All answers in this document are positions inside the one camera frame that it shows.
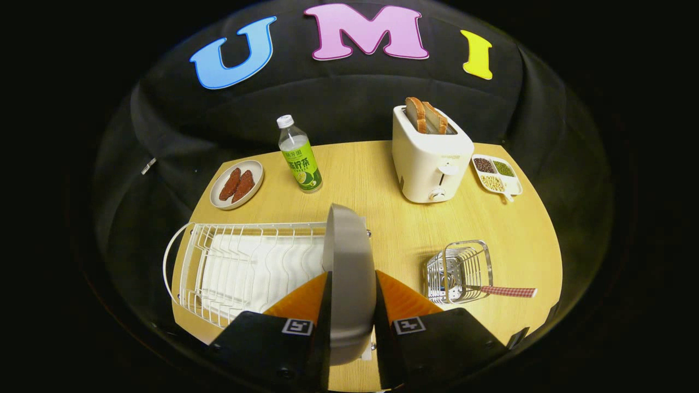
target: red beans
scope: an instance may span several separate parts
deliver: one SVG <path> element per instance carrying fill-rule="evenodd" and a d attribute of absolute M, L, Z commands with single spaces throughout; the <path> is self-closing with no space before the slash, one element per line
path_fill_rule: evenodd
<path fill-rule="evenodd" d="M 483 158 L 474 158 L 473 163 L 476 164 L 476 169 L 481 172 L 495 173 L 495 169 L 490 165 L 490 161 Z"/>

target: letter m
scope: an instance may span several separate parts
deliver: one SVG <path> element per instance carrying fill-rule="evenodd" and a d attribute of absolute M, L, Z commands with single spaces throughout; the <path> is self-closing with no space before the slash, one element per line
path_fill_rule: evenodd
<path fill-rule="evenodd" d="M 313 52 L 316 60 L 342 59 L 352 54 L 352 48 L 343 44 L 342 33 L 367 55 L 376 51 L 386 33 L 390 37 L 384 47 L 387 55 L 408 59 L 426 59 L 430 55 L 422 47 L 417 26 L 422 15 L 417 11 L 385 6 L 373 20 L 368 20 L 347 4 L 324 4 L 304 13 L 315 16 L 318 23 L 320 48 Z"/>

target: wooden table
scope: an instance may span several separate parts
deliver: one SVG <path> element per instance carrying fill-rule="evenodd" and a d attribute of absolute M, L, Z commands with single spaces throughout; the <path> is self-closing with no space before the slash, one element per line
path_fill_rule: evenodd
<path fill-rule="evenodd" d="M 243 206 L 220 210 L 209 202 L 215 180 L 244 159 L 226 162 L 204 190 L 192 213 L 197 223 L 324 222 L 330 205 L 338 203 L 366 217 L 376 269 L 420 290 L 423 263 L 454 241 L 480 239 L 491 253 L 493 284 L 502 287 L 536 287 L 533 299 L 488 296 L 462 306 L 503 344 L 529 327 L 529 333 L 546 320 L 561 293 L 561 252 L 554 227 L 534 187 L 517 163 L 499 145 L 475 144 L 475 153 L 501 157 L 512 164 L 524 191 L 506 202 L 501 194 L 487 192 L 469 165 L 457 195 L 446 202 L 409 202 L 398 188 L 391 156 L 391 141 L 367 141 L 314 146 L 323 175 L 320 191 L 305 194 L 293 179 L 281 152 L 248 157 L 262 163 L 264 181 Z M 183 235 L 173 274 L 177 296 L 184 250 Z M 221 329 L 173 302 L 175 320 L 205 343 Z M 330 370 L 330 389 L 378 391 L 375 352 L 371 361 L 356 360 Z"/>

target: green bottle label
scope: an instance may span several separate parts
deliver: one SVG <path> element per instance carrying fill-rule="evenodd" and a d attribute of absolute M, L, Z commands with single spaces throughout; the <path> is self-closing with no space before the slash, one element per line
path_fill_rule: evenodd
<path fill-rule="evenodd" d="M 300 149 L 290 152 L 282 151 L 282 154 L 287 160 L 289 169 L 294 174 L 298 186 L 302 190 L 310 191 L 320 187 L 323 179 L 320 177 L 320 171 L 315 162 L 313 150 L 310 148 L 310 142 L 306 142 Z"/>

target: wire utensil holder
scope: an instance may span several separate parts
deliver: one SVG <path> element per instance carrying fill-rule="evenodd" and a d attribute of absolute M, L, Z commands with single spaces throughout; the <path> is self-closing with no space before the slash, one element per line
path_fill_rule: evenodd
<path fill-rule="evenodd" d="M 425 295 L 436 304 L 460 304 L 489 294 L 480 287 L 493 286 L 488 246 L 481 240 L 457 241 L 425 263 Z"/>
<path fill-rule="evenodd" d="M 170 248 L 191 228 L 175 297 L 166 275 Z M 243 311 L 264 312 L 322 274 L 325 222 L 189 224 L 170 240 L 163 279 L 170 297 L 203 320 L 225 328 Z"/>

